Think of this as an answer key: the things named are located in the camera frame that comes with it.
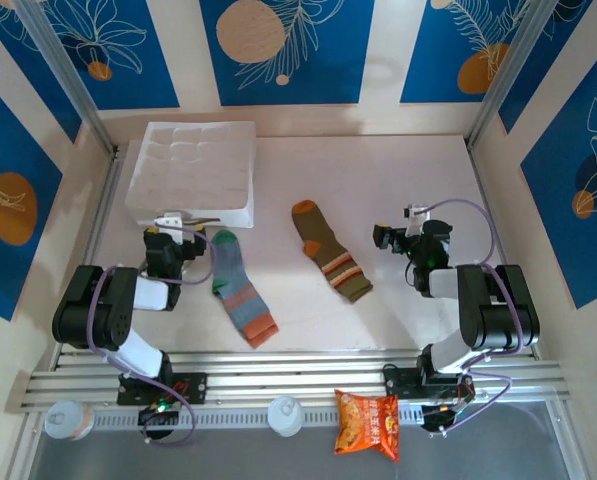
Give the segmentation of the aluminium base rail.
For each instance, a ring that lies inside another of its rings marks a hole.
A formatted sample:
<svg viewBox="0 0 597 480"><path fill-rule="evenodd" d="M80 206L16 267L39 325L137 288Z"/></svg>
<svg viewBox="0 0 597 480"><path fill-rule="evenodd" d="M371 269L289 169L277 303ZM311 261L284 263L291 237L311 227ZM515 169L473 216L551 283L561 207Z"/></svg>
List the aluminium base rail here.
<svg viewBox="0 0 597 480"><path fill-rule="evenodd" d="M337 389L362 395L385 392L386 364L412 367L415 350L173 352L177 372L208 376L206 407L263 407L273 398L290 395L307 407L329 406ZM485 378L475 379L477 401L492 398L510 377L509 402L568 400L571 397L560 366L533 351L503 356L476 366ZM116 407L118 373L92 354L63 348L52 371L32 373L20 401L25 412L47 410L59 400L76 400L94 407Z"/></svg>

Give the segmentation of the orange snack bag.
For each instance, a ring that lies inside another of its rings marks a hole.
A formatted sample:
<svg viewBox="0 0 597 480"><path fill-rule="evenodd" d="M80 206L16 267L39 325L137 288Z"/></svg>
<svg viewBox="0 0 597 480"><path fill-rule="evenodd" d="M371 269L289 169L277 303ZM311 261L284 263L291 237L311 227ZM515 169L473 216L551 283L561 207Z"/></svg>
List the orange snack bag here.
<svg viewBox="0 0 597 480"><path fill-rule="evenodd" d="M398 397L366 397L335 391L339 414L339 434L334 453L349 454L376 450L399 462Z"/></svg>

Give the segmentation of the aluminium corner post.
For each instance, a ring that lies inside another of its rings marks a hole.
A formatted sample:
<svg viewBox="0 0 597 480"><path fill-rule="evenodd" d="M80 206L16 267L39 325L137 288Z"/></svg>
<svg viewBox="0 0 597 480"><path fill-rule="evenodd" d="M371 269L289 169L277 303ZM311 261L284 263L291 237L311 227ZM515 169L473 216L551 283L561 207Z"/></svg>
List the aluminium corner post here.
<svg viewBox="0 0 597 480"><path fill-rule="evenodd" d="M41 6L34 0L12 0L12 4L78 115L87 124L89 131L106 153L114 158L117 146L99 117L95 102Z"/></svg>
<svg viewBox="0 0 597 480"><path fill-rule="evenodd" d="M466 136L466 148L469 154L474 153L489 123L498 113L557 2L558 0L530 0L527 15L520 23Z"/></svg>

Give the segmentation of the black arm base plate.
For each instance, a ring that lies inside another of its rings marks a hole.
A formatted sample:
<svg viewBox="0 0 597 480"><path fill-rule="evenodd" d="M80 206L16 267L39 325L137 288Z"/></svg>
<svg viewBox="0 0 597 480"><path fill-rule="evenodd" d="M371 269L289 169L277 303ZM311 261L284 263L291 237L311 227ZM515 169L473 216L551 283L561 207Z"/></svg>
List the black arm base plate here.
<svg viewBox="0 0 597 480"><path fill-rule="evenodd" d="M463 374L426 374L417 368L401 368L386 364L382 368L388 396L397 395L401 400L448 400L475 398L472 378Z"/></svg>
<svg viewBox="0 0 597 480"><path fill-rule="evenodd" d="M191 405L201 405L205 403L207 379L206 373L173 373L165 384L182 395ZM176 402L171 394L159 387L134 378L119 376L116 400L118 405L146 407L157 400L164 400L168 403Z"/></svg>

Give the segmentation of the olive striped sock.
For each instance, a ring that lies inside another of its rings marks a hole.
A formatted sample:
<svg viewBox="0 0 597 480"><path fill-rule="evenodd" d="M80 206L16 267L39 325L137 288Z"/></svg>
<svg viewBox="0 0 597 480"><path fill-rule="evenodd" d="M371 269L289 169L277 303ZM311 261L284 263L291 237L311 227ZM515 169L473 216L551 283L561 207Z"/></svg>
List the olive striped sock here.
<svg viewBox="0 0 597 480"><path fill-rule="evenodd" d="M303 241L303 253L317 265L334 290L351 303L372 290L372 283L347 248L339 243L315 202L296 203L291 215Z"/></svg>

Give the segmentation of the grey-blue striped sock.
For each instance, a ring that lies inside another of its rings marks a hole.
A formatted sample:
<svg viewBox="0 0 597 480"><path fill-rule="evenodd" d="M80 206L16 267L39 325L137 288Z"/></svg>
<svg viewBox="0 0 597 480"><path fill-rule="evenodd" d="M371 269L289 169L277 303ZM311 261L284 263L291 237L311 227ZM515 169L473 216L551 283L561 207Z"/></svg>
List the grey-blue striped sock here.
<svg viewBox="0 0 597 480"><path fill-rule="evenodd" d="M229 319L250 347L256 349L279 332L271 312L248 278L240 244L234 233L218 231L212 292L220 299Z"/></svg>

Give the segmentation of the white fabric organizer box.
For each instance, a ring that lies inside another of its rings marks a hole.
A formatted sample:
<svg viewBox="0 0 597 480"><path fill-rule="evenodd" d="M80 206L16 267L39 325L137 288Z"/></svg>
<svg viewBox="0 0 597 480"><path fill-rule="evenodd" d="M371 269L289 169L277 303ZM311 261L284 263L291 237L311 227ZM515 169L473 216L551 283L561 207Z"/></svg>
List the white fabric organizer box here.
<svg viewBox="0 0 597 480"><path fill-rule="evenodd" d="M166 213L254 226L256 125L252 121L150 122L125 197L139 225Z"/></svg>

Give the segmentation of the black controller module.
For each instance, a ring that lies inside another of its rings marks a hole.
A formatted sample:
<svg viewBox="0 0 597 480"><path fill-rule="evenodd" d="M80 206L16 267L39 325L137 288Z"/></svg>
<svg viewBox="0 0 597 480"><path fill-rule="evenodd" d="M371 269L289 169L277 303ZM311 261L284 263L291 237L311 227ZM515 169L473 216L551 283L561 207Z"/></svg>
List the black controller module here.
<svg viewBox="0 0 597 480"><path fill-rule="evenodd" d="M423 406L422 428L429 433L439 433L451 427L456 417L466 408L465 403L441 404L436 406Z"/></svg>
<svg viewBox="0 0 597 480"><path fill-rule="evenodd" d="M138 413L138 425L147 428L175 425L178 418L179 412L167 406L149 406Z"/></svg>

